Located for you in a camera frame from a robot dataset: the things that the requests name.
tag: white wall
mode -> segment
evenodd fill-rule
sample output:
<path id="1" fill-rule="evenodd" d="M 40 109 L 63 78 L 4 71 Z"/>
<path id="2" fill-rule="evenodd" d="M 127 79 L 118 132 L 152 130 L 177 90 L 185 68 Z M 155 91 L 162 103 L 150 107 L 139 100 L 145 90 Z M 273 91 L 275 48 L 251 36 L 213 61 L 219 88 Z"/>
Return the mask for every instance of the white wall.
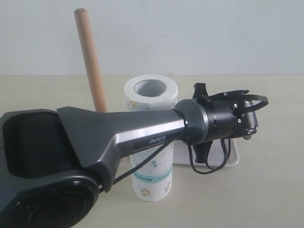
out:
<path id="1" fill-rule="evenodd" d="M 304 74 L 303 0 L 2 0 L 0 75 L 85 75 L 77 8 L 103 75 Z"/>

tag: robotic arm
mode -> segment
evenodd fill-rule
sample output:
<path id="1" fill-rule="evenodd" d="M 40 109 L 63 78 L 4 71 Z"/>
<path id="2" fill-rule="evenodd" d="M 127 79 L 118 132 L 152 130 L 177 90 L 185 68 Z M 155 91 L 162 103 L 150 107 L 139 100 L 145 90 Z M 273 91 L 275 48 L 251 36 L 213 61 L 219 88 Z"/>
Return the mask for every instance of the robotic arm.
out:
<path id="1" fill-rule="evenodd" d="M 257 132 L 255 111 L 268 104 L 266 97 L 248 95 L 248 90 L 209 96 L 205 84 L 194 87 L 192 99 L 169 111 L 96 113 L 63 107 L 4 114 L 0 227 L 71 227 L 100 192 L 140 168 L 115 179 L 123 157 L 160 146 L 155 156 L 174 140 L 183 140 L 191 159 L 193 148 L 196 162 L 208 164 L 213 140 L 249 139 Z M 254 100 L 260 103 L 253 105 Z"/>

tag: white table surface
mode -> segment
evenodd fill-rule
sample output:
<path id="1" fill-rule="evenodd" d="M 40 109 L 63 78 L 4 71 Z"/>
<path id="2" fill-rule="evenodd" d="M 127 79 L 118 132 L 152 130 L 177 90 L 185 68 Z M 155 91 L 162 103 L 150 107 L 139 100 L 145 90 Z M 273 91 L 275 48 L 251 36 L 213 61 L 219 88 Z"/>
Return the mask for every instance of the white table surface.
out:
<path id="1" fill-rule="evenodd" d="M 123 86 L 130 77 L 104 77 L 110 112 L 125 111 Z M 151 203 L 136 197 L 131 177 L 99 196 L 75 228 L 251 228 L 304 227 L 304 77 L 173 77 L 179 100 L 190 98 L 196 82 L 210 94 L 249 89 L 270 104 L 257 112 L 258 133 L 237 140 L 240 162 L 199 175 L 174 165 L 172 189 Z M 86 77 L 0 77 L 0 114 L 75 106 L 93 110 Z M 130 168 L 124 159 L 118 175 Z"/>

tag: black cable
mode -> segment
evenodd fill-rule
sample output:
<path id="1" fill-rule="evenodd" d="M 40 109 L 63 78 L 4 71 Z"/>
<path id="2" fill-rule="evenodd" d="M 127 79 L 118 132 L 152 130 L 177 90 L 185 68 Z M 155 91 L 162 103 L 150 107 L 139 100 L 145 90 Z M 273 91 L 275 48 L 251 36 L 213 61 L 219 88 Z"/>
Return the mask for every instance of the black cable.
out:
<path id="1" fill-rule="evenodd" d="M 193 171 L 199 173 L 199 174 L 203 174 L 203 175 L 206 175 L 206 174 L 210 174 L 210 173 L 214 173 L 220 169 L 222 169 L 226 163 L 227 163 L 227 160 L 230 156 L 230 152 L 231 152 L 231 141 L 228 140 L 228 152 L 227 152 L 227 148 L 226 148 L 226 145 L 225 145 L 225 140 L 224 139 L 221 139 L 221 146 L 223 148 L 223 153 L 224 153 L 224 161 L 216 168 L 214 169 L 211 169 L 211 171 L 207 171 L 207 172 L 202 172 L 202 171 L 199 171 L 195 168 L 194 164 L 193 164 L 193 154 L 192 154 L 192 147 L 190 145 L 190 142 L 189 142 L 189 139 L 187 138 L 187 146 L 188 146 L 188 150 L 189 150 L 189 159 L 190 159 L 190 165 L 193 169 Z"/>
<path id="2" fill-rule="evenodd" d="M 171 142 L 173 142 L 174 140 L 177 140 L 178 138 L 180 138 L 180 136 L 172 138 L 171 140 L 165 142 L 160 148 L 158 148 L 153 154 L 151 154 L 148 158 L 143 160 L 140 164 L 138 164 L 134 168 L 130 169 L 128 172 L 125 172 L 124 174 L 117 177 L 116 179 L 114 179 L 113 185 L 116 184 L 117 182 L 120 182 L 121 180 L 123 180 L 127 176 L 131 175 L 132 173 L 138 171 L 141 167 L 143 167 L 150 160 L 152 160 L 157 154 L 159 154 L 165 147 L 167 147 Z M 102 193 L 103 191 L 104 191 L 104 188 L 99 189 L 99 193 Z"/>

